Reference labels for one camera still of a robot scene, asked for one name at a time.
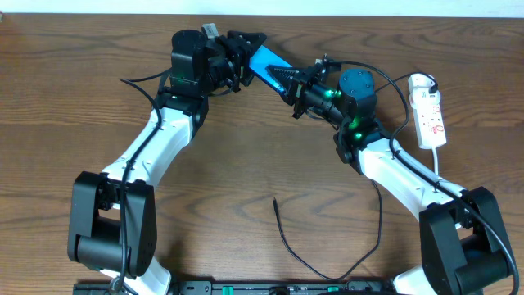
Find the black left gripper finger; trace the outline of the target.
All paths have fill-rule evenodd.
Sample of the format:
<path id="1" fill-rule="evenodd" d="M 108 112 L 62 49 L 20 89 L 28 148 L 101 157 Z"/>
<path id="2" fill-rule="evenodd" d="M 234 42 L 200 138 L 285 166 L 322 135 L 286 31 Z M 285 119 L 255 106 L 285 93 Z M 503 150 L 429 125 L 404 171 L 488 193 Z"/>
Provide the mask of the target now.
<path id="1" fill-rule="evenodd" d="M 253 72 L 253 70 L 250 67 L 241 68 L 239 81 L 243 86 L 248 87 L 254 78 L 255 78 L 255 73 Z"/>
<path id="2" fill-rule="evenodd" d="M 229 30 L 227 33 L 228 45 L 243 53 L 255 53 L 266 41 L 264 33 L 246 33 Z"/>

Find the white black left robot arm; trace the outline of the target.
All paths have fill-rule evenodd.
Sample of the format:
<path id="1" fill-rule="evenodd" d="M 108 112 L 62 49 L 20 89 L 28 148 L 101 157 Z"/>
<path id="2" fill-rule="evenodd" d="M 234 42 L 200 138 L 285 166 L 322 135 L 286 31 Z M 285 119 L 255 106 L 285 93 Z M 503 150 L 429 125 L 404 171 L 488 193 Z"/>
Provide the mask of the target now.
<path id="1" fill-rule="evenodd" d="M 238 92 L 254 78 L 251 58 L 263 33 L 216 32 L 212 24 L 171 39 L 171 66 L 148 94 L 149 121 L 128 149 L 100 173 L 73 183 L 67 255 L 111 277 L 110 294 L 166 294 L 172 275 L 155 257 L 155 189 L 202 127 L 209 99 Z"/>

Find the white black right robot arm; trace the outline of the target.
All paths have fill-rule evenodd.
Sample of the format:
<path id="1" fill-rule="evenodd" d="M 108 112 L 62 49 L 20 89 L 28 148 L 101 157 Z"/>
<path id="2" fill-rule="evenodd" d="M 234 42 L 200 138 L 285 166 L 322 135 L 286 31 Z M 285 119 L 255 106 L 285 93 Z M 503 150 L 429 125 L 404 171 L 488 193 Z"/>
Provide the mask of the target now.
<path id="1" fill-rule="evenodd" d="M 274 60 L 256 73 L 293 107 L 336 128 L 341 161 L 383 187 L 417 219 L 422 263 L 389 282 L 394 294 L 479 294 L 520 277 L 495 196 L 441 178 L 410 156 L 377 118 L 379 69 L 356 61 L 318 60 L 305 69 Z"/>

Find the blue Samsung Galaxy smartphone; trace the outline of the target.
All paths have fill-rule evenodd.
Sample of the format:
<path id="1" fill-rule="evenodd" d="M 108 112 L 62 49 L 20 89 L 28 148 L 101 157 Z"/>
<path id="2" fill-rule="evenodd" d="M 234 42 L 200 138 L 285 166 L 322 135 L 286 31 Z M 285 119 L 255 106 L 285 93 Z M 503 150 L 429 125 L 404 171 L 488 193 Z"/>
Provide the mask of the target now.
<path id="1" fill-rule="evenodd" d="M 260 80 L 266 83 L 278 94 L 285 93 L 284 87 L 270 74 L 269 67 L 292 68 L 292 65 L 282 59 L 264 45 L 260 46 L 251 57 L 249 68 Z"/>

